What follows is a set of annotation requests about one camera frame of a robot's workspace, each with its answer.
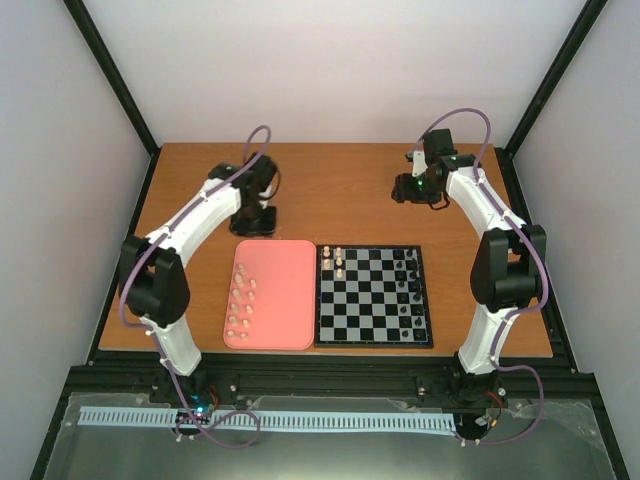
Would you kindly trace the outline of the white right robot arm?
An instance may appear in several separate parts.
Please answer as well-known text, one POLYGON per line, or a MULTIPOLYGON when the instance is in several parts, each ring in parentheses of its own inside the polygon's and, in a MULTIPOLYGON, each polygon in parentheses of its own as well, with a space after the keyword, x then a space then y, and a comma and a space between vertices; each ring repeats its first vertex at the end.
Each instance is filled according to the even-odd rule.
POLYGON ((455 202, 480 240, 470 273, 476 308, 454 355, 448 387, 452 400, 470 405, 495 388, 500 354, 515 320, 531 309, 532 300, 548 298, 546 233, 509 209, 473 155, 414 151, 407 160, 412 170, 396 177, 392 199, 427 204, 434 211, 455 202))

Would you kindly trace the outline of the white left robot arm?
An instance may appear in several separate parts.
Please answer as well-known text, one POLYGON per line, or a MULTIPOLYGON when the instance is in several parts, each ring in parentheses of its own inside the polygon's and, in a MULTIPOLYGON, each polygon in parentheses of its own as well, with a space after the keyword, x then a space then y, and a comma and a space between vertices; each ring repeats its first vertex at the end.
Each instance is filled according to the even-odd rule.
POLYGON ((239 167, 214 167, 195 196, 170 220, 144 237, 128 236, 119 259, 121 321, 142 328, 159 347, 160 361, 175 375, 172 388, 186 402, 201 400, 208 378, 198 371, 201 352, 186 320, 191 293, 185 269, 203 242, 225 221, 240 237, 275 232, 277 209, 269 204, 280 175, 268 156, 239 167))

